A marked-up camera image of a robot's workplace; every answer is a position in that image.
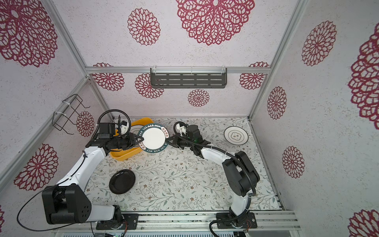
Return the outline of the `large white clover-emblem plate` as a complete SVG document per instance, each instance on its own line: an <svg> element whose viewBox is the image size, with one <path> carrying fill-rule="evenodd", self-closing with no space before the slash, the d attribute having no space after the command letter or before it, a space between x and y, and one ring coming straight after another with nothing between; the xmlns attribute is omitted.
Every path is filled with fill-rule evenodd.
<svg viewBox="0 0 379 237"><path fill-rule="evenodd" d="M131 129L130 129L129 132L138 135L138 134L139 134L139 131L140 131L143 127L144 127L143 125L133 125L133 126L131 126Z"/></svg>

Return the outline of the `small green-rim lettered plate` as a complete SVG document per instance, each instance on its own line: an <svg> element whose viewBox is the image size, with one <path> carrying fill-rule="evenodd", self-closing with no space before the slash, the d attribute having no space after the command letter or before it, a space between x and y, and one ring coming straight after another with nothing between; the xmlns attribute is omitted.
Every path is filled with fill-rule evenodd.
<svg viewBox="0 0 379 237"><path fill-rule="evenodd" d="M139 147L147 153L159 153L168 146L166 139L169 138L169 132L159 123L151 123L143 126L139 130L138 136L143 138L143 141L139 143Z"/></svg>

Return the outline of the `small white clover-emblem plate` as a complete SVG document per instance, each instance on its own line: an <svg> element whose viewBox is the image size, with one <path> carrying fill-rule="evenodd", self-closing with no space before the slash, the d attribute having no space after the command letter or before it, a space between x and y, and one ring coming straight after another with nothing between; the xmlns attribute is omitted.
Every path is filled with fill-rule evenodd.
<svg viewBox="0 0 379 237"><path fill-rule="evenodd" d="M246 130L238 126L227 127L224 131L224 137L229 143L238 146L246 144L249 140Z"/></svg>

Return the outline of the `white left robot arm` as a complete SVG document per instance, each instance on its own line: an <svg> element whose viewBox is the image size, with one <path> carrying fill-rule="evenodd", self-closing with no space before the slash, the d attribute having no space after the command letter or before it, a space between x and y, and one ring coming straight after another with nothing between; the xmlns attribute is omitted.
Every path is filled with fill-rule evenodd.
<svg viewBox="0 0 379 237"><path fill-rule="evenodd" d="M124 120L98 124L97 132L68 174L56 185L43 190L42 201L48 224L98 221L109 229L123 225L124 218L118 205L92 204L84 192L91 175L109 152L129 150L143 141L130 129L131 124Z"/></svg>

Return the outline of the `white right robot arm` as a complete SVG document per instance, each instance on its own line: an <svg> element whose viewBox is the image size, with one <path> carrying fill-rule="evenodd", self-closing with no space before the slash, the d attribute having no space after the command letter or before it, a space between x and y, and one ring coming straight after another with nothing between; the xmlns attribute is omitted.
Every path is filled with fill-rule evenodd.
<svg viewBox="0 0 379 237"><path fill-rule="evenodd" d="M234 192L230 207L230 218L246 218L251 199L257 195L256 186L260 176L243 151L230 153L203 139L197 125L188 125L178 121L173 125L174 135L167 143L175 148L190 148L195 156L214 162L223 168L229 187Z"/></svg>

